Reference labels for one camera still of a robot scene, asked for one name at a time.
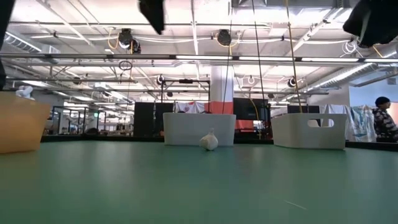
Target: hanging cable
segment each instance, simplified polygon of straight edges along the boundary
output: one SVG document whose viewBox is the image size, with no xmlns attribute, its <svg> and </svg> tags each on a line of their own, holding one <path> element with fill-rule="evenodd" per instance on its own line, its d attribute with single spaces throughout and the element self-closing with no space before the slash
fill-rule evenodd
<svg viewBox="0 0 398 224">
<path fill-rule="evenodd" d="M 264 97 L 264 86 L 262 84 L 259 35 L 257 33 L 256 11 L 254 10 L 254 0 L 251 0 L 251 2 L 252 2 L 252 9 L 253 9 L 253 16 L 254 16 L 254 30 L 256 31 L 256 40 L 257 40 L 257 56 L 258 56 L 258 59 L 259 59 L 259 71 L 260 71 L 260 84 L 261 84 L 262 104 L 263 104 L 263 110 L 264 110 L 264 115 L 265 115 L 265 114 L 267 114 L 266 113 L 266 98 Z"/>
<path fill-rule="evenodd" d="M 115 50 L 119 45 L 119 34 L 120 33 L 118 33 L 118 38 L 116 39 L 116 45 L 114 47 L 111 45 L 111 39 L 109 39 L 109 37 L 108 37 L 108 45 L 113 50 Z"/>
<path fill-rule="evenodd" d="M 232 33 L 232 17 L 231 23 L 229 24 L 229 33 Z M 231 51 L 231 43 L 228 45 L 228 53 L 227 53 L 227 60 L 226 60 L 226 77 L 225 77 L 225 87 L 224 87 L 224 99 L 223 99 L 223 114 L 224 114 L 224 107 L 225 107 L 225 94 L 226 94 L 226 86 L 228 84 L 228 69 L 229 69 L 229 56 L 232 54 Z M 223 82 L 221 79 L 221 91 L 223 90 Z"/>
<path fill-rule="evenodd" d="M 291 49 L 291 52 L 292 52 L 292 62 L 293 62 L 293 72 L 294 72 L 293 74 L 294 74 L 295 90 L 296 90 L 296 93 L 297 93 L 298 107 L 300 108 L 300 113 L 303 113 L 303 108 L 301 107 L 300 94 L 299 94 L 299 84 L 297 83 L 296 64 L 295 64 L 295 60 L 294 60 L 292 29 L 291 29 L 291 23 L 290 23 L 290 15 L 289 15 L 289 0 L 286 0 L 286 12 L 287 12 L 287 27 L 289 28 L 289 36 L 290 36 L 290 49 Z"/>
<path fill-rule="evenodd" d="M 378 56 L 380 57 L 380 58 L 383 58 L 383 55 L 382 54 L 380 54 L 380 52 L 378 51 L 378 49 L 373 45 L 373 49 L 374 49 L 374 51 L 376 51 L 376 53 L 378 54 Z"/>
</svg>

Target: person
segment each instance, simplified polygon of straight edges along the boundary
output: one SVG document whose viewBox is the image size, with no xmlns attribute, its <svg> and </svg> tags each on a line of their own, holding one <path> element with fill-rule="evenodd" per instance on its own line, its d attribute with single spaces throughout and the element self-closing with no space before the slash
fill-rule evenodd
<svg viewBox="0 0 398 224">
<path fill-rule="evenodd" d="M 390 99 L 381 96 L 376 99 L 375 104 L 377 108 L 373 109 L 373 115 L 374 130 L 377 134 L 376 141 L 396 143 L 398 141 L 398 128 L 387 112 L 391 105 Z"/>
</svg>

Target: white cloth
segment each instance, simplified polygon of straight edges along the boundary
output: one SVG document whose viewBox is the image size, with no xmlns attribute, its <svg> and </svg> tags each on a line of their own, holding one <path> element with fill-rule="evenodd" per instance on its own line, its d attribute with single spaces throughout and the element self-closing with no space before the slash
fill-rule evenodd
<svg viewBox="0 0 398 224">
<path fill-rule="evenodd" d="M 185 113 L 202 113 L 205 111 L 205 104 L 198 102 L 189 102 L 189 103 L 175 103 L 175 112 L 184 111 Z"/>
<path fill-rule="evenodd" d="M 346 139 L 355 142 L 376 141 L 373 126 L 373 114 L 370 106 L 324 105 L 320 106 L 320 113 L 347 114 Z M 322 126 L 333 126 L 332 120 L 322 121 Z"/>
<path fill-rule="evenodd" d="M 200 147 L 213 151 L 215 148 L 218 147 L 218 139 L 214 135 L 214 129 L 211 128 L 209 133 L 203 137 L 199 142 Z"/>
<path fill-rule="evenodd" d="M 32 93 L 33 88 L 31 86 L 20 86 L 19 89 L 15 92 L 15 94 L 19 97 L 27 98 L 30 100 L 35 100 L 30 97 L 30 93 Z"/>
</svg>

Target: white curtain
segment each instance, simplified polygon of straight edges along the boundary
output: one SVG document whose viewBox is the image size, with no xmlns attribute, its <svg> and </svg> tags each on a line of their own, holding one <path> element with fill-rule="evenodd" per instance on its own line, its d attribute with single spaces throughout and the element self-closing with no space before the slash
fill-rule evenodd
<svg viewBox="0 0 398 224">
<path fill-rule="evenodd" d="M 346 139 L 355 142 L 376 141 L 373 126 L 373 114 L 370 106 L 324 105 L 320 106 L 320 113 L 347 114 Z M 332 120 L 322 121 L 322 126 L 332 126 Z"/>
</svg>

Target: tan bin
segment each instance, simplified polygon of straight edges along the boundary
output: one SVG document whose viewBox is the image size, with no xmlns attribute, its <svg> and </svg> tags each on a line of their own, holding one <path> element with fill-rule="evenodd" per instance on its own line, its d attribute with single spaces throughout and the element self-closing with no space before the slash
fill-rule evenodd
<svg viewBox="0 0 398 224">
<path fill-rule="evenodd" d="M 0 92 L 0 154 L 38 150 L 51 106 Z"/>
</svg>

